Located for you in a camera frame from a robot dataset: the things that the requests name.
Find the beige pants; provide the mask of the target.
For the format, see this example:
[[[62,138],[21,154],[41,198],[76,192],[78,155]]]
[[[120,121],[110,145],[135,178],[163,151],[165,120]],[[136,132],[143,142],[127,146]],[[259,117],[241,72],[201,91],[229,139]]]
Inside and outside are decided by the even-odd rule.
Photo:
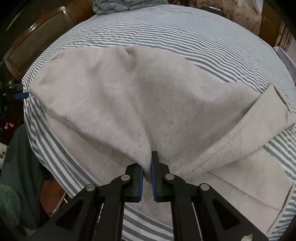
[[[264,149],[295,125],[274,84],[259,93],[223,83],[178,54],[134,45],[60,51],[29,92],[81,173],[106,184],[139,164],[139,210],[167,225],[168,205],[152,201],[152,151],[185,181],[210,184],[265,235],[295,189]]]

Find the lilac cloth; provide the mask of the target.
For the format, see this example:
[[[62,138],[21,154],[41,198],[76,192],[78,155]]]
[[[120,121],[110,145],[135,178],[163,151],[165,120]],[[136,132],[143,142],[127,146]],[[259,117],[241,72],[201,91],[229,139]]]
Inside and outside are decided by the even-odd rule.
[[[296,66],[295,63],[293,63],[292,59],[288,56],[288,54],[282,49],[280,46],[274,47],[274,50],[278,54],[281,61],[286,66],[288,72],[290,73],[294,84],[296,84]]]

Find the grey white striped bedsheet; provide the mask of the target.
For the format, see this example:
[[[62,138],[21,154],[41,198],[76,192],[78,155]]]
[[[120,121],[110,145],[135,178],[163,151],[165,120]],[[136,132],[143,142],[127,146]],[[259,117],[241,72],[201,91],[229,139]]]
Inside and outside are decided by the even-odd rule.
[[[33,62],[22,83],[28,89],[37,71],[63,49],[133,44],[180,54],[222,82],[243,82],[258,92],[274,83],[290,107],[295,108],[292,77],[266,42],[218,15],[173,5],[94,16],[80,23]],[[73,197],[94,180],[94,175],[89,174],[58,140],[34,97],[25,101],[24,111],[33,152]]]

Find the dark wooden headboard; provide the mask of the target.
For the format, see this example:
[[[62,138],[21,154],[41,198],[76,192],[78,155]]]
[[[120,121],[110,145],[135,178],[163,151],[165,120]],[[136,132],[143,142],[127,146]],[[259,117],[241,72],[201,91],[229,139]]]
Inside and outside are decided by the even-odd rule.
[[[32,63],[54,41],[94,15],[93,1],[34,1],[8,28],[1,61],[21,81]]]

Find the beige dotted curtain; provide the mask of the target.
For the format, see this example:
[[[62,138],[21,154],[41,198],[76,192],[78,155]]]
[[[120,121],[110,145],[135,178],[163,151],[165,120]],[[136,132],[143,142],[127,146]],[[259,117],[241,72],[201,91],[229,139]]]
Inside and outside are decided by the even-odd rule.
[[[259,35],[262,17],[255,1],[192,0],[189,1],[189,6],[193,8],[210,6],[221,9],[227,19]]]

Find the blue grey crumpled blanket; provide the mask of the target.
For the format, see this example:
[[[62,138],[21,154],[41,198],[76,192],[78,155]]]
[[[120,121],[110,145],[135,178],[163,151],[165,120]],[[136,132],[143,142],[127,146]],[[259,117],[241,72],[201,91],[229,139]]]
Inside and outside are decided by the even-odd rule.
[[[166,0],[99,0],[93,2],[92,9],[96,15],[100,16],[124,11],[134,11],[168,3]]]

